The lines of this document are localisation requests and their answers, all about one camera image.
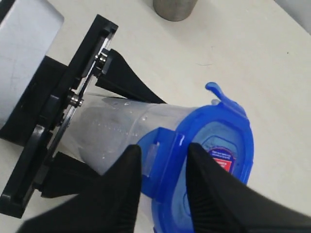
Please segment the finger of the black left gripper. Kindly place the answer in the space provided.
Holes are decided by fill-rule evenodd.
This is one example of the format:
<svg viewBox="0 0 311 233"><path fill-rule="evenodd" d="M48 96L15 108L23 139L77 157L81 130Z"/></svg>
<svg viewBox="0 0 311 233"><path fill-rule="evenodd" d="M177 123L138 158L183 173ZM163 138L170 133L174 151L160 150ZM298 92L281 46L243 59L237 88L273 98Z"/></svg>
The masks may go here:
<svg viewBox="0 0 311 233"><path fill-rule="evenodd" d="M97 56L94 66L96 86L130 100L162 104L158 97L130 68L116 50L104 50Z"/></svg>

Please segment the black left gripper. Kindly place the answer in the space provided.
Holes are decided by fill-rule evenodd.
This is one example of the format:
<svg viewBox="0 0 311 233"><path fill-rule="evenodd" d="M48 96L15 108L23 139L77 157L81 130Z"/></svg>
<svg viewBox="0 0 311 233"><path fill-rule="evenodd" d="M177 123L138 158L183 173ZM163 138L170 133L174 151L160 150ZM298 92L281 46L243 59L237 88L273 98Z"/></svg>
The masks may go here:
<svg viewBox="0 0 311 233"><path fill-rule="evenodd" d="M8 121L2 139L23 151L0 196L3 212L23 212L35 190L43 198L79 194L99 174L56 148L92 77L97 56L118 26L97 15L68 65L45 56Z"/></svg>

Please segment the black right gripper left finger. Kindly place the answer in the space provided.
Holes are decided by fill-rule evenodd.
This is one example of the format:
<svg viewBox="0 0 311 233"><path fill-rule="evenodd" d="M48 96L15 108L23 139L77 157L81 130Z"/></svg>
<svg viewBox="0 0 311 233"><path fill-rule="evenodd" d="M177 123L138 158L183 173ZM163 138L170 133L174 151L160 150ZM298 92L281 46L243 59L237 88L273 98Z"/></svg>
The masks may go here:
<svg viewBox="0 0 311 233"><path fill-rule="evenodd" d="M28 219L18 232L132 233L141 184L141 148L130 145L86 190L52 210Z"/></svg>

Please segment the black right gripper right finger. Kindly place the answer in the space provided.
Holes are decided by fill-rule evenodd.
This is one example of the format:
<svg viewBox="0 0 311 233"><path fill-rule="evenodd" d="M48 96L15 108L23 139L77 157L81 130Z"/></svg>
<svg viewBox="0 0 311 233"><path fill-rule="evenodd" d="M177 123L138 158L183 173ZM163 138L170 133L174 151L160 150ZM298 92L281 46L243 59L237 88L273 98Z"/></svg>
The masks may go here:
<svg viewBox="0 0 311 233"><path fill-rule="evenodd" d="M309 233L311 218L278 204L229 174L190 143L186 187L196 233Z"/></svg>

